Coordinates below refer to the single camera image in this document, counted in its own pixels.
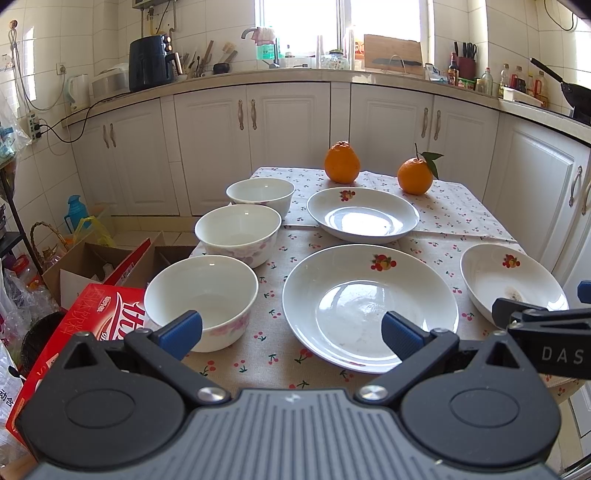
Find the white cabinet door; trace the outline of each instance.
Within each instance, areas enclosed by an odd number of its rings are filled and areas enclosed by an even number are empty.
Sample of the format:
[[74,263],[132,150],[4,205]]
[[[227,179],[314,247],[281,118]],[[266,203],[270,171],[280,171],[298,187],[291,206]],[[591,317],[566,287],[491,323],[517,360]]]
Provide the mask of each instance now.
[[349,142],[361,170],[396,176],[400,165],[427,150],[433,95],[370,85],[351,86]]
[[[70,127],[72,138],[78,138],[83,123]],[[107,114],[88,120],[81,139],[72,144],[74,158],[88,205],[107,204],[111,214],[127,215],[108,125]]]
[[248,85],[252,169],[323,168],[330,148],[330,83]]
[[439,179],[461,183],[482,201],[498,123],[495,110],[436,96],[428,150],[444,155],[436,162]]
[[246,87],[175,95],[174,104],[191,212],[204,215],[227,205],[226,189],[252,174]]
[[588,162],[589,148],[577,141],[501,115],[483,203],[549,271],[580,211]]
[[178,215],[160,100],[111,112],[107,128],[128,213]]

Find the faucet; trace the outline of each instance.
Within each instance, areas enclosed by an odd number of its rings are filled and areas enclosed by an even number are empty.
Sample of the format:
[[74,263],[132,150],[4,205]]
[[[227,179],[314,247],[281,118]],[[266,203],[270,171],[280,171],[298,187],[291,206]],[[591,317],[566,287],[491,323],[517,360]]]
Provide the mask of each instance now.
[[[246,36],[251,32],[256,32],[258,28],[247,28],[244,32],[242,32],[242,38],[246,40]],[[275,54],[275,58],[273,59],[273,63],[269,63],[263,60],[267,65],[269,65],[270,69],[278,69],[281,68],[279,65],[279,48],[277,46],[277,38],[275,38],[275,43],[273,44],[273,52]]]

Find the plate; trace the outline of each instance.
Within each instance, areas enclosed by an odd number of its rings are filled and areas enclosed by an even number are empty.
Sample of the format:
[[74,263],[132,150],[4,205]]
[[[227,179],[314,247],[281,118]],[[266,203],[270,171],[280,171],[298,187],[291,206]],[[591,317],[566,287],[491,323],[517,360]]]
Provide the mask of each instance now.
[[386,247],[340,245],[299,263],[283,289],[283,312],[309,350],[340,367],[382,374],[400,363],[382,340],[395,310],[429,331],[457,331],[457,304],[439,275]]
[[308,212],[336,238],[383,245],[418,225],[417,209],[406,200],[379,190],[341,187],[322,190],[308,200]]
[[569,302],[554,277],[533,258],[509,247],[474,245],[460,260],[468,295],[493,325],[492,304],[498,298],[568,310]]

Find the towel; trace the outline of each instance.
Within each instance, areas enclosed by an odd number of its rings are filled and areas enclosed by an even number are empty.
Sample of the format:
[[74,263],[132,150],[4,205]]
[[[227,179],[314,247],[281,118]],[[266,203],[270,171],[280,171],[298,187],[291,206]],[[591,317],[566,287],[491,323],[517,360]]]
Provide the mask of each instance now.
[[273,45],[275,43],[275,30],[268,27],[258,27],[252,34],[252,39],[257,46]]

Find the power cord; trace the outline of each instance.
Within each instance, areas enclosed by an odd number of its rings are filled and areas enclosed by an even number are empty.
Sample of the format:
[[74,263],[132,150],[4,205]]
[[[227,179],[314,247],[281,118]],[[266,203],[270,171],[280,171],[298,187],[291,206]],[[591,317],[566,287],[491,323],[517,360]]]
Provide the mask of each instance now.
[[546,14],[550,17],[550,19],[552,20],[552,22],[554,22],[556,25],[558,25],[562,30],[564,30],[565,32],[570,32],[571,30],[574,29],[575,24],[574,24],[574,12],[573,12],[573,26],[566,29],[564,28],[562,25],[560,25],[554,18],[552,18],[552,15],[550,15],[550,12],[548,12],[548,7],[546,6],[546,0],[544,0],[544,9],[546,10]]

